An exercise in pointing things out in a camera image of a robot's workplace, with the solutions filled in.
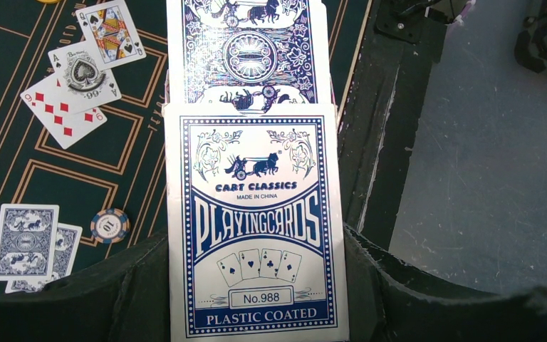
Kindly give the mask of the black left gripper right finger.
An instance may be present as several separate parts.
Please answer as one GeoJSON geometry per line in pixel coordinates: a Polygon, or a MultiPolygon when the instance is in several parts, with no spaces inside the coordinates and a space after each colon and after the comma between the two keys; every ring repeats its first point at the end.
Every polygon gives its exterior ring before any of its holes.
{"type": "Polygon", "coordinates": [[[547,286],[492,294],[424,272],[344,227],[351,341],[547,341],[547,286]]]}

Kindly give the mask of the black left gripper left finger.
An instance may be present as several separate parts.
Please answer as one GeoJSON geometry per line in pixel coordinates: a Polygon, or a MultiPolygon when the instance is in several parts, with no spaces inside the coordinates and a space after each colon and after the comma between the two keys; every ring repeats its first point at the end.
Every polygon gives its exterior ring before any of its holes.
{"type": "Polygon", "coordinates": [[[40,292],[0,295],[0,341],[169,340],[166,232],[40,292]]]}

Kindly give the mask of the blue playing card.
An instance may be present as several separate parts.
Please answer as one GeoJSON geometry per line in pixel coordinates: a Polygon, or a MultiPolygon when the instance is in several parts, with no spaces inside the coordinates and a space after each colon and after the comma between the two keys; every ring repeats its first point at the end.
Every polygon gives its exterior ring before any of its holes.
{"type": "Polygon", "coordinates": [[[59,209],[57,204],[1,205],[0,281],[52,275],[59,209]]]}
{"type": "Polygon", "coordinates": [[[49,282],[68,276],[72,272],[73,263],[82,236],[83,228],[75,225],[59,223],[56,233],[54,263],[52,275],[47,280],[15,280],[7,281],[5,293],[33,293],[43,289],[49,282]]]}

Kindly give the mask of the blue back playing card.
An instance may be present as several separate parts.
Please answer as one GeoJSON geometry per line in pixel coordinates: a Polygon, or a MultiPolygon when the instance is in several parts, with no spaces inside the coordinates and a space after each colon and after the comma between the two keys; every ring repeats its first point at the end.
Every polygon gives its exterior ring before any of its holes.
{"type": "Polygon", "coordinates": [[[59,209],[57,204],[1,205],[0,281],[52,275],[59,209]]]}

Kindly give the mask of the blue white card deck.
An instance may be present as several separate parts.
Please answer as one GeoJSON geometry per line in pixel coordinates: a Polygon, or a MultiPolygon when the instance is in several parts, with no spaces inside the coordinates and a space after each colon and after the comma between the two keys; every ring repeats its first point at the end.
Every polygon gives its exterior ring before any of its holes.
{"type": "Polygon", "coordinates": [[[322,1],[168,1],[172,341],[348,341],[322,1]]]}

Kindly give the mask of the six of diamonds card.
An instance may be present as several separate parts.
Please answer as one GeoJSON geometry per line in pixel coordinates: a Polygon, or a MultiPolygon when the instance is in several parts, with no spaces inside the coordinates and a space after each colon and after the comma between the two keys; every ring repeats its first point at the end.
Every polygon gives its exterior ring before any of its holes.
{"type": "Polygon", "coordinates": [[[107,121],[99,108],[81,110],[74,99],[64,95],[54,74],[22,92],[20,98],[64,150],[107,121]]]}

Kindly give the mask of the ace of spades card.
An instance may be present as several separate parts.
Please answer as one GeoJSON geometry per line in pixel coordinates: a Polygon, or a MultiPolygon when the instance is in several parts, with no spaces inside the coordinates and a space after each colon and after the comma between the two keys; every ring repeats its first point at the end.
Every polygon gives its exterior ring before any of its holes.
{"type": "Polygon", "coordinates": [[[90,110],[122,98],[111,70],[101,71],[89,54],[86,41],[48,52],[57,76],[56,87],[70,113],[90,110]]]}

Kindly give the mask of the yellow big blind button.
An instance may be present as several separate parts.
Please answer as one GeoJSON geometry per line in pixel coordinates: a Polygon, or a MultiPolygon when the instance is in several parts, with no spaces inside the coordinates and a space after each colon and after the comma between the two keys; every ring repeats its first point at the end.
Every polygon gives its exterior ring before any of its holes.
{"type": "Polygon", "coordinates": [[[61,0],[37,0],[37,2],[42,4],[57,4],[61,0]]]}

